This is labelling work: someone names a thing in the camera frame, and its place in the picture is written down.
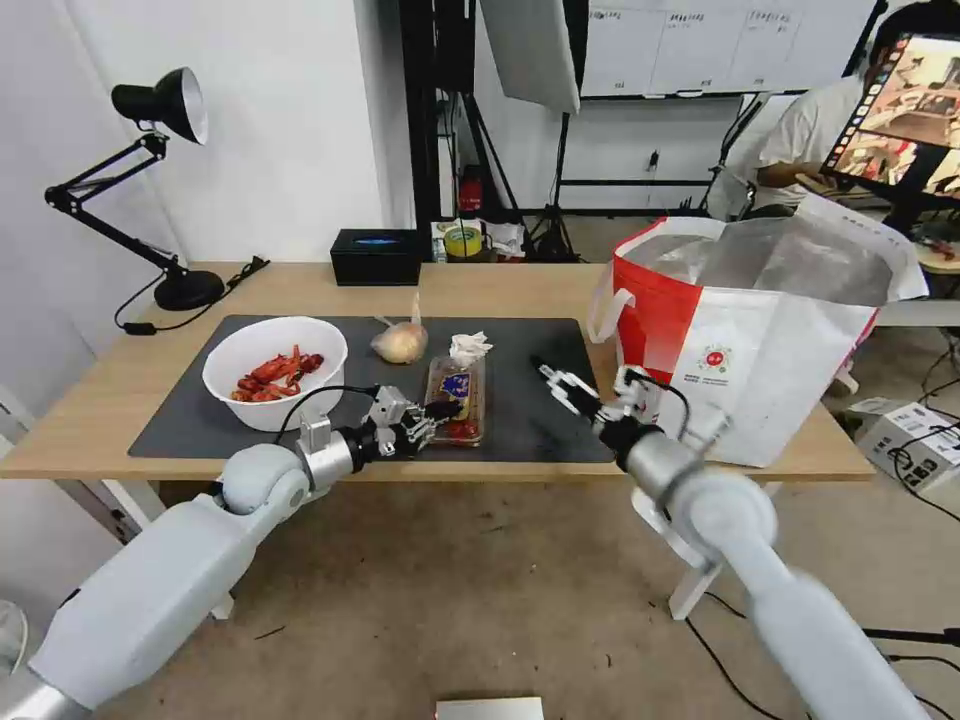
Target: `black box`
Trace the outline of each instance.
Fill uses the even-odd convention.
[[[330,248],[337,285],[416,285],[419,246],[416,230],[341,230]]]

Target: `plastic food container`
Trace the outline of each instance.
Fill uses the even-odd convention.
[[[245,403],[232,400],[237,380],[278,353],[290,355],[293,345],[305,354],[320,353],[323,364],[300,380],[301,393],[281,400]],[[263,320],[237,330],[225,338],[207,356],[203,364],[203,383],[217,400],[224,403],[240,421],[254,430],[276,432],[303,393],[324,385],[343,384],[343,365],[347,360],[347,341],[336,326],[310,317],[280,317]],[[340,401],[342,390],[317,393],[301,407],[330,412]],[[287,428],[300,424],[298,410]]]
[[[467,368],[461,368],[447,355],[438,355],[430,361],[426,404],[438,400],[456,400],[463,405],[459,415],[437,428],[431,443],[467,447],[480,444],[486,415],[485,382],[484,358],[474,361]]]

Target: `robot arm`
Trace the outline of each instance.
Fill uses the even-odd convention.
[[[243,576],[281,522],[342,477],[415,454],[452,403],[426,410],[381,387],[359,427],[304,413],[296,452],[255,445],[231,457],[222,494],[163,513],[64,603],[27,667],[0,686],[0,719],[73,720],[159,670]]]
[[[769,496],[744,475],[706,467],[697,452],[637,419],[642,370],[621,368],[618,399],[604,405],[576,375],[538,369],[554,397],[592,423],[673,530],[704,557],[730,566],[746,588],[758,637],[817,718],[928,720],[833,594],[774,551]]]

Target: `red and white bag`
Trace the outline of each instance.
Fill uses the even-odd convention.
[[[726,413],[731,425],[713,459],[764,467],[870,332],[877,308],[926,293],[906,238],[810,196],[793,218],[729,226],[663,218],[624,240],[594,293],[588,333],[595,343],[616,333],[620,364],[683,392],[694,427],[698,409]],[[664,397],[651,396],[645,419],[670,431],[681,408]]]

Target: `black table mat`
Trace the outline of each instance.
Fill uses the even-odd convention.
[[[215,399],[201,373],[207,354],[224,338],[262,315],[229,315],[194,358],[140,436],[130,446],[132,457],[228,458],[272,434],[248,428]],[[483,331],[494,349],[487,355],[486,427],[479,447],[430,446],[418,460],[499,462],[610,462],[612,453],[591,433],[587,422],[551,397],[530,363],[531,355],[570,370],[595,385],[583,336],[576,320],[556,318],[424,318],[429,343],[424,357],[412,365],[390,365],[370,348],[384,329],[373,318],[326,317],[347,339],[344,366],[348,385],[396,385],[409,399],[422,403],[427,366],[449,351],[450,336]],[[370,399],[344,393],[330,414],[333,426],[357,425]],[[292,445],[296,431],[286,433]]]

